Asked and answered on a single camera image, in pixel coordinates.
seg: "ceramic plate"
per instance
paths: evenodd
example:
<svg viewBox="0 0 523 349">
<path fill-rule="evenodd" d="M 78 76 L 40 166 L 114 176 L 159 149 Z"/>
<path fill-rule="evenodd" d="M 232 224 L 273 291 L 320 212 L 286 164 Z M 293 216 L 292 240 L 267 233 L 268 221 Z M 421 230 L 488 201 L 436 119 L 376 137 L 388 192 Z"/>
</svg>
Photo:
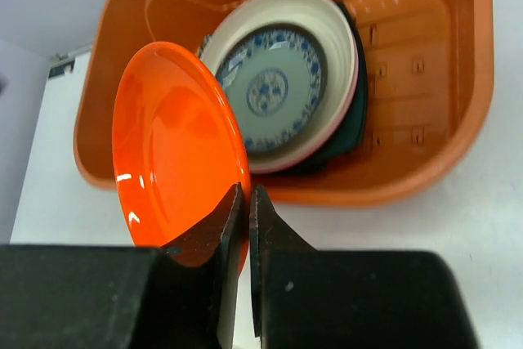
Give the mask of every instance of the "ceramic plate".
<svg viewBox="0 0 523 349">
<path fill-rule="evenodd" d="M 216 74 L 234 46 L 267 25 L 296 25 L 316 37 L 327 63 L 325 94 L 309 123 L 280 149 L 249 158 L 252 173 L 289 168 L 318 150 L 343 120 L 354 95 L 357 51 L 345 16 L 332 0 L 248 0 L 218 26 L 202 61 Z"/>
<path fill-rule="evenodd" d="M 136 245 L 175 239 L 238 182 L 249 197 L 247 153 L 225 94 L 203 63 L 175 44 L 149 44 L 129 62 L 112 143 L 118 196 Z"/>
<path fill-rule="evenodd" d="M 355 149 L 363 140 L 365 130 L 365 120 L 367 116 L 368 104 L 368 81 L 367 65 L 365 64 L 365 54 L 361 37 L 356 28 L 356 24 L 351 18 L 349 11 L 343 2 L 337 2 L 343 11 L 346 19 L 349 21 L 356 47 L 358 49 L 358 82 L 351 106 L 346 112 L 342 122 L 329 138 L 313 155 L 288 170 L 292 174 L 307 174 L 318 172 L 330 160 L 339 155 L 349 153 Z"/>
<path fill-rule="evenodd" d="M 272 25 L 250 33 L 217 71 L 249 153 L 274 150 L 296 136 L 318 108 L 325 54 L 309 32 Z"/>
</svg>

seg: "plastic container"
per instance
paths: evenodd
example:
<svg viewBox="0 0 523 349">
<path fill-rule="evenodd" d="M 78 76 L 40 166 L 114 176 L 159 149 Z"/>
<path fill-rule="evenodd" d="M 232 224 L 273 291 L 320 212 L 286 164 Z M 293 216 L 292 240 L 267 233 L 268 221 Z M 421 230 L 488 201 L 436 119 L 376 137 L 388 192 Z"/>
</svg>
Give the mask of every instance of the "plastic container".
<svg viewBox="0 0 523 349">
<path fill-rule="evenodd" d="M 114 187 L 113 104 L 122 72 L 147 43 L 196 51 L 243 0 L 108 0 L 74 135 L 79 171 Z M 255 178 L 273 200 L 380 204 L 429 186 L 465 154 L 494 89 L 492 0 L 343 0 L 368 62 L 363 145 L 303 177 Z"/>
</svg>

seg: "floral pattern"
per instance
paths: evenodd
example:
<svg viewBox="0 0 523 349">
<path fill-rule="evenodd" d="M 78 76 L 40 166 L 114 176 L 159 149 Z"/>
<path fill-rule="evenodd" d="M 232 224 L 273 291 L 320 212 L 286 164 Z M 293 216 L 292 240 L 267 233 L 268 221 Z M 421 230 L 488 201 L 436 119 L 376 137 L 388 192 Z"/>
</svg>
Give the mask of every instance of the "floral pattern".
<svg viewBox="0 0 523 349">
<path fill-rule="evenodd" d="M 285 124 L 279 135 L 274 137 L 253 139 L 243 135 L 244 143 L 249 152 L 273 150 L 296 136 L 313 115 L 321 101 L 325 86 L 325 66 L 323 48 L 308 34 L 293 27 L 268 27 L 248 35 L 236 48 L 228 54 L 217 71 L 218 82 L 229 96 L 229 87 L 235 80 L 235 75 L 254 55 L 260 51 L 277 48 L 288 48 L 300 53 L 309 72 L 308 100 L 300 116 L 290 124 Z M 284 102 L 290 87 L 283 69 L 264 69 L 249 83 L 247 103 L 249 109 L 257 116 L 267 117 L 284 107 Z"/>
</svg>

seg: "blue and white plate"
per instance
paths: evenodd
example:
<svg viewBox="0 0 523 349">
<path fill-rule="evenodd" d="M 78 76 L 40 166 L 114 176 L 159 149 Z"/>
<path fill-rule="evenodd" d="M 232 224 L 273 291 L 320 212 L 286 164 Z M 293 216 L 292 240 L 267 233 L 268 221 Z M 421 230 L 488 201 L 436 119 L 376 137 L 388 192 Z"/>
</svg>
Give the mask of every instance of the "blue and white plate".
<svg viewBox="0 0 523 349">
<path fill-rule="evenodd" d="M 311 41 L 311 38 L 315 38 L 319 45 L 316 47 L 313 45 L 316 54 L 324 52 L 325 62 L 323 67 L 320 62 L 320 73 L 326 80 L 324 94 L 318 95 L 321 102 L 317 106 L 314 114 L 308 118 L 306 125 L 303 126 L 302 130 L 298 132 L 292 138 L 289 138 L 288 142 L 282 144 L 280 148 L 273 150 L 260 150 L 262 154 L 254 154 L 253 147 L 251 147 L 250 155 L 248 158 L 249 171 L 252 174 L 267 174 L 282 171 L 286 168 L 291 168 L 293 165 L 300 163 L 303 159 L 306 159 L 311 154 L 314 154 L 336 131 L 337 126 L 345 117 L 352 97 L 354 96 L 355 85 L 358 75 L 358 54 L 355 47 L 354 36 L 351 32 L 345 16 L 343 15 L 340 8 L 332 0 L 247 0 L 240 6 L 234 9 L 217 27 L 212 34 L 212 40 L 204 48 L 202 52 L 202 62 L 209 68 L 209 70 L 217 76 L 221 76 L 222 82 L 226 81 L 223 77 L 229 77 L 229 74 L 233 73 L 229 78 L 236 80 L 239 78 L 240 73 L 247 72 L 248 64 L 254 63 L 256 57 L 251 54 L 251 59 L 244 60 L 246 54 L 241 54 L 237 51 L 238 43 L 240 45 L 245 44 L 241 42 L 243 38 L 252 38 L 252 32 L 258 31 L 259 29 L 265 29 L 271 26 L 272 29 L 277 25 L 281 26 L 299 26 L 303 31 L 298 32 L 305 40 Z M 290 51 L 288 48 L 281 48 L 282 51 Z M 265 52 L 269 54 L 276 52 L 277 49 L 265 48 Z M 267 65 L 257 66 L 257 71 L 251 73 L 251 78 L 245 77 L 244 87 L 241 91 L 243 94 L 232 94 L 232 87 L 227 87 L 226 90 L 229 92 L 229 96 L 232 101 L 240 100 L 242 104 L 241 110 L 234 108 L 237 112 L 240 128 L 244 133 L 244 139 L 250 146 L 255 146 L 255 139 L 262 140 L 267 136 L 257 136 L 255 132 L 267 131 L 273 129 L 273 125 L 270 120 L 280 111 L 287 113 L 287 106 L 297 99 L 292 96 L 294 94 L 295 83 L 291 81 L 287 75 L 286 63 L 275 59 L 275 56 L 268 56 Z M 242 62 L 242 68 L 237 71 L 237 76 L 234 74 L 235 62 Z M 248 86 L 257 73 L 261 72 L 264 68 L 277 68 L 283 69 L 284 74 L 288 82 L 288 93 L 284 104 L 276 114 L 268 117 L 255 117 L 255 115 L 249 115 L 248 121 L 242 119 L 243 116 L 246 118 L 248 113 L 247 104 L 247 92 Z M 306 71 L 303 74 L 299 74 L 296 78 L 303 75 L 308 75 Z M 299 92 L 310 91 L 310 87 L 305 89 L 298 89 Z M 267 105 L 267 108 L 274 108 L 277 106 L 277 101 L 271 101 L 271 105 Z M 302 118 L 302 111 L 298 110 L 297 116 L 294 119 Z M 293 130 L 293 116 L 284 117 L 284 120 L 280 121 L 280 133 L 273 133 L 270 137 L 270 145 L 277 145 L 281 138 L 281 132 L 285 132 L 289 129 Z"/>
<path fill-rule="evenodd" d="M 326 83 L 323 48 L 292 25 L 255 30 L 216 73 L 249 153 L 274 150 L 296 136 L 320 103 Z"/>
</svg>

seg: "orange plate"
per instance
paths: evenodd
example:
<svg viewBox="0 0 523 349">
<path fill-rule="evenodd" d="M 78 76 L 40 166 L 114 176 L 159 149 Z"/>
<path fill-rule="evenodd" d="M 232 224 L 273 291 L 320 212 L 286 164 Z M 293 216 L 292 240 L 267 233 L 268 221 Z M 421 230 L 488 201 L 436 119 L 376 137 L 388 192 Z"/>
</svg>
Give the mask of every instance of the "orange plate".
<svg viewBox="0 0 523 349">
<path fill-rule="evenodd" d="M 247 154 L 226 96 L 203 63 L 175 44 L 149 44 L 125 69 L 113 160 L 136 245 L 181 235 L 237 182 L 250 196 Z"/>
</svg>

